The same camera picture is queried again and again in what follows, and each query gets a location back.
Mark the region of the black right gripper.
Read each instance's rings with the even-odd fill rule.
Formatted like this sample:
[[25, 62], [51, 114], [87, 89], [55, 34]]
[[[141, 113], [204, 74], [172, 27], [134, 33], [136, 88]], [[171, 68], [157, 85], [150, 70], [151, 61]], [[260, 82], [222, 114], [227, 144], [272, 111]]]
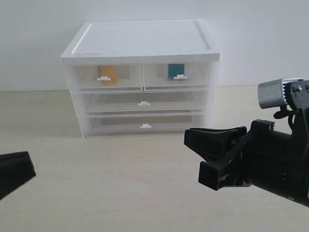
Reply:
[[255, 120], [250, 129], [187, 129], [184, 145], [204, 159], [198, 182], [214, 191], [255, 186], [308, 205], [309, 129], [287, 134], [274, 126]]

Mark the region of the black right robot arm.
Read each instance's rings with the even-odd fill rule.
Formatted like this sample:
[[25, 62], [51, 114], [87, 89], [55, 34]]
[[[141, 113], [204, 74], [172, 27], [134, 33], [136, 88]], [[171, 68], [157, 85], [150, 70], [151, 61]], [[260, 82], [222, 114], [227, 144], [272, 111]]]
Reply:
[[250, 129], [190, 128], [184, 144], [202, 157], [198, 181], [212, 190], [256, 186], [295, 203], [309, 204], [309, 136], [275, 131], [255, 120]]

